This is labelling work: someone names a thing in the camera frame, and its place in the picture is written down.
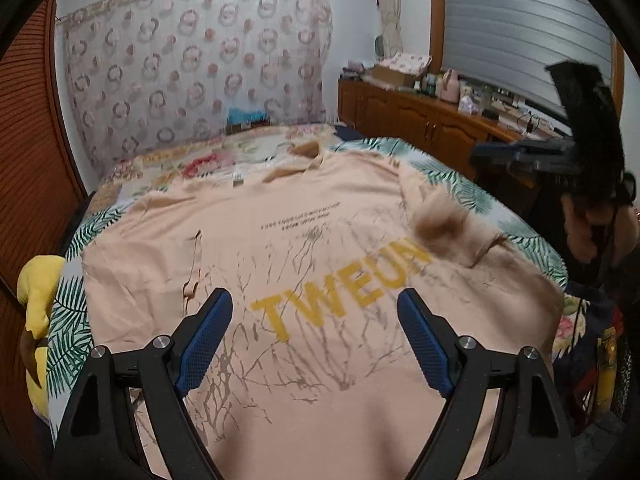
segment window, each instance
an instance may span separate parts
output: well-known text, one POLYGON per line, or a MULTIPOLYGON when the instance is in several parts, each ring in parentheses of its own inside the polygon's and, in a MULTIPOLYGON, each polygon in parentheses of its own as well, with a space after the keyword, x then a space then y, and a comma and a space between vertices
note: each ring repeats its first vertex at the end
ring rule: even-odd
POLYGON ((612 34, 587 0, 445 0, 443 68, 564 115, 545 66, 595 64, 610 85, 612 34))

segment floral bedsheet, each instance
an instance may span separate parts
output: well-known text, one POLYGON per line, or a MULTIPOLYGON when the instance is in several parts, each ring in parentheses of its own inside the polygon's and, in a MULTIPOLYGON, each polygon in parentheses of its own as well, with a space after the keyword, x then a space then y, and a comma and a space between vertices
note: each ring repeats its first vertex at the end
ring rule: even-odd
POLYGON ((407 160, 423 172, 430 182, 444 184, 460 204, 500 228, 544 274, 563 288, 566 286, 566 267, 551 246, 510 209, 459 173, 399 139, 377 138, 335 143, 334 132, 335 129, 327 125, 262 128, 235 138, 227 137, 224 142, 203 142, 174 148, 170 152, 143 155, 121 163, 100 184, 92 200, 91 211, 76 231, 66 253, 66 264, 51 313, 47 387, 54 441, 71 389, 93 346, 87 318, 81 252, 101 231, 117 222, 137 196, 151 189, 163 189, 178 176, 230 178, 233 171, 251 171, 251 168, 283 161, 289 146, 311 139, 317 139, 323 146, 334 144, 331 149, 336 151, 376 150, 407 160))

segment blue gripper pad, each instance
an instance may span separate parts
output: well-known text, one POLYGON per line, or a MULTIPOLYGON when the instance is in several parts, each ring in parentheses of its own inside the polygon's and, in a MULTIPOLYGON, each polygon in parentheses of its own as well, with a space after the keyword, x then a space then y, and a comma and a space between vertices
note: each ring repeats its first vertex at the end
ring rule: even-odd
POLYGON ((181 396, 185 397, 190 390, 200 386, 231 322, 232 313, 231 294, 224 290, 182 353, 180 375, 175 381, 175 387, 181 396))
POLYGON ((427 384, 449 399, 454 384, 449 377, 447 354, 408 289, 398 295, 398 319, 427 384))

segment lace curtain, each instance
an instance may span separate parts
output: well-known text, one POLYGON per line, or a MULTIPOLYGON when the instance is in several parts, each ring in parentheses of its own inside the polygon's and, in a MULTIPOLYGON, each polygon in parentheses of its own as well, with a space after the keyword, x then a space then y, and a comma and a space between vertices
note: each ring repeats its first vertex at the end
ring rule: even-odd
POLYGON ((98 174, 222 134, 231 107, 321 120, 328 0, 103 0, 68 15, 66 74, 98 174))
POLYGON ((402 36, 400 34, 401 0, 379 1, 385 57, 393 57, 398 52, 402 52, 402 36))

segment plush toy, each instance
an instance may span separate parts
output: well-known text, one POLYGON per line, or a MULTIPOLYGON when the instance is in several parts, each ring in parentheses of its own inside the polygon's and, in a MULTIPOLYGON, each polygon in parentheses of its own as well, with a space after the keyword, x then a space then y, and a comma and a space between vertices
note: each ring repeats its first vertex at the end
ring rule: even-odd
POLYGON ((65 259, 60 256, 34 256, 20 271, 16 290, 18 301, 27 309, 20 338, 20 356, 27 369, 27 392, 34 408, 47 420, 49 316, 64 264, 65 259))

